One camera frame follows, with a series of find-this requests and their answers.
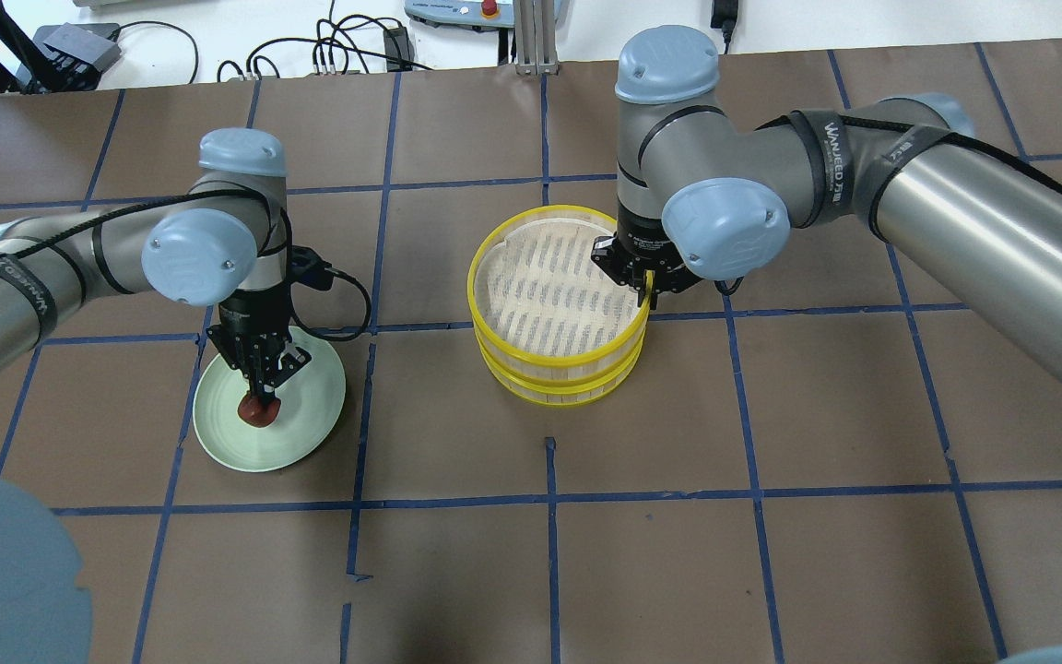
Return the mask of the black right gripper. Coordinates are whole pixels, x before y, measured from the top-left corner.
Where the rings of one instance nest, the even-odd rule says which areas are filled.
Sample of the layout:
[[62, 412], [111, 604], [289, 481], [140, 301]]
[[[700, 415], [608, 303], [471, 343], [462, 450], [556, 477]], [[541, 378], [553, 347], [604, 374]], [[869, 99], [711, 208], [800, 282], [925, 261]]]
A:
[[614, 234], [598, 236], [590, 260], [611, 280], [643, 295], [643, 308], [649, 311], [656, 311], [657, 294], [679, 293], [702, 280], [658, 226], [619, 226]]

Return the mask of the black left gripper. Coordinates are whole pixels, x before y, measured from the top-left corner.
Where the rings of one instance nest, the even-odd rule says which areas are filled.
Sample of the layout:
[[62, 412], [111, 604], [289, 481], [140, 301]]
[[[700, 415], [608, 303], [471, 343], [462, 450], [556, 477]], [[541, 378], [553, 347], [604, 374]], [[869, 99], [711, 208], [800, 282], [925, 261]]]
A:
[[218, 323], [206, 330], [219, 357], [247, 387], [241, 403], [269, 407], [277, 389], [313, 358], [292, 343], [288, 325], [273, 314], [247, 314], [219, 308]]

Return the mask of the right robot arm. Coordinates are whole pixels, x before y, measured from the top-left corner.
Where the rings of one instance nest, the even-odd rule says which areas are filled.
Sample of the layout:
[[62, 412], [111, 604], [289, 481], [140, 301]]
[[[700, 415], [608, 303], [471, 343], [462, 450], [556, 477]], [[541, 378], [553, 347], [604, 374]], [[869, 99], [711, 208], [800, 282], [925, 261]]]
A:
[[719, 50], [687, 25], [617, 63], [617, 227], [590, 257], [645, 305], [773, 261], [793, 229], [853, 215], [1062, 384], [1062, 184], [971, 135], [947, 93], [740, 132]]

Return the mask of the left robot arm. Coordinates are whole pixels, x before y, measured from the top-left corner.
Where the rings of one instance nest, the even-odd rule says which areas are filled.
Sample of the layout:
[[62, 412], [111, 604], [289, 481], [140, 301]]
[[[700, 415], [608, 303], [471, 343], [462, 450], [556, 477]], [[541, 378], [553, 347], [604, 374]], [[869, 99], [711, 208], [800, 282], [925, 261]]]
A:
[[[0, 371], [95, 300], [156, 291], [218, 307], [220, 358], [247, 382], [240, 416], [274, 416], [277, 391], [311, 361], [289, 328], [292, 268], [284, 147], [220, 127], [199, 146], [188, 193], [105, 212], [0, 224]], [[92, 600], [58, 517], [0, 479], [0, 663], [84, 663]]]

